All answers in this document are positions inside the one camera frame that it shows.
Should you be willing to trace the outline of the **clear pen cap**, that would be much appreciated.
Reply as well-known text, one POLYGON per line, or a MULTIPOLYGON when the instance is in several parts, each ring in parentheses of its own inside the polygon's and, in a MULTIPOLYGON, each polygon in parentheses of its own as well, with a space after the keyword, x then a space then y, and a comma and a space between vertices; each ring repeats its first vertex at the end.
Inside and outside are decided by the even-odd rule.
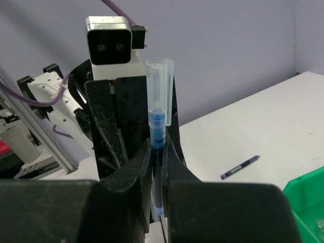
POLYGON ((173 60, 146 61, 148 123, 153 129, 162 129, 172 123, 173 84, 173 60))

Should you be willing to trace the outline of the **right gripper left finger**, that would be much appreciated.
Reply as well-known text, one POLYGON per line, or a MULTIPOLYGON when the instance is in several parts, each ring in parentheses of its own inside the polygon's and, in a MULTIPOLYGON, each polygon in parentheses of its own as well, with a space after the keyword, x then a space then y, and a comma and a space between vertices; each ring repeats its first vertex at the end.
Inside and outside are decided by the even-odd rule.
POLYGON ((104 180, 1 180, 1 242, 144 242, 150 145, 104 180))

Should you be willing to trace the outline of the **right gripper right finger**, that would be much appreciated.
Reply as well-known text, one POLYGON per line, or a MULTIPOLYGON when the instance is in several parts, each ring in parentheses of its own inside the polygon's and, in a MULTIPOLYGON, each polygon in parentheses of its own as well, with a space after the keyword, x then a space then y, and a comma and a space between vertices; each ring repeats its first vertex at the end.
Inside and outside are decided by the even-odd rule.
POLYGON ((198 179, 171 142, 163 153, 163 191, 169 242, 298 242, 282 191, 270 184, 198 179))

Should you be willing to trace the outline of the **purple pen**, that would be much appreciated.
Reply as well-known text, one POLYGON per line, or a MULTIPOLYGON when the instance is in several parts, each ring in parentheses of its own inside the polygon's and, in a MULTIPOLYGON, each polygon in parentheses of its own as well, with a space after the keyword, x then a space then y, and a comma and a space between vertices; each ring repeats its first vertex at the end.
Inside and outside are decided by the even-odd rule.
POLYGON ((254 162, 256 162, 259 158, 261 157, 261 155, 255 155, 251 158, 249 158, 248 160, 246 160, 245 162, 241 163, 240 165, 236 166, 235 168, 227 171, 226 173, 222 174, 220 176, 221 180, 225 180, 228 177, 234 175, 235 173, 239 172, 240 170, 246 168, 247 166, 253 164, 254 162))

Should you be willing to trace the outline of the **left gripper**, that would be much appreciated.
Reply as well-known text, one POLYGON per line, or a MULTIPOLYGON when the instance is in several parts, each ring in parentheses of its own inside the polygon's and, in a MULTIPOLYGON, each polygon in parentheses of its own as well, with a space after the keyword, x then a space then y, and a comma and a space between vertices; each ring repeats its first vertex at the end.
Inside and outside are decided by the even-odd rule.
MULTIPOLYGON (((180 142, 175 80, 173 80, 171 125, 168 139, 180 162, 186 166, 180 142)), ((146 78, 122 77, 93 80, 89 60, 77 66, 68 78, 68 90, 80 105, 74 113, 86 137, 93 143, 98 175, 104 179, 135 157, 149 137, 146 78)))

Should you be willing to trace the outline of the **blue pen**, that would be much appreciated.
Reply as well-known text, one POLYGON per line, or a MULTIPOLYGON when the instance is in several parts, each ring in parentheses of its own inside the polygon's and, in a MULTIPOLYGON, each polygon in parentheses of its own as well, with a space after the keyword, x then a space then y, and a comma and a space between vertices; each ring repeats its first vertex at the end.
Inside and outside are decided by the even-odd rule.
POLYGON ((164 215, 163 189, 162 189, 162 164, 163 151, 166 142, 166 108, 162 103, 155 102, 149 110, 152 183, 154 210, 158 216, 164 215))

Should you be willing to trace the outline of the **clear round container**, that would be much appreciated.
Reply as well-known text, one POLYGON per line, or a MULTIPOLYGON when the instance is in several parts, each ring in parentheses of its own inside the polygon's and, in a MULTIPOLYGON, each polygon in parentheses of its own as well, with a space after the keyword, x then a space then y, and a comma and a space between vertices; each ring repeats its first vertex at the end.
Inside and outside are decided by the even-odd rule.
POLYGON ((316 219, 314 221, 315 231, 317 234, 323 234, 324 231, 324 219, 316 219))

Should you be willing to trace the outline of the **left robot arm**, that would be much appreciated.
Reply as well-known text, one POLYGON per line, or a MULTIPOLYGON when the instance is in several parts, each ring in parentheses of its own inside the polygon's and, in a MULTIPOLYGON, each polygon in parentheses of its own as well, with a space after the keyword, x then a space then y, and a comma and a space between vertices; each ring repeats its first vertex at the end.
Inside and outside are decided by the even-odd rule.
POLYGON ((89 61, 60 78, 59 68, 48 66, 36 79, 20 80, 34 98, 29 104, 43 110, 43 117, 62 127, 92 160, 82 165, 88 178, 99 180, 119 169, 151 138, 154 149, 165 149, 174 139, 180 161, 180 144, 174 87, 174 62, 149 59, 113 68, 111 78, 90 79, 89 61))

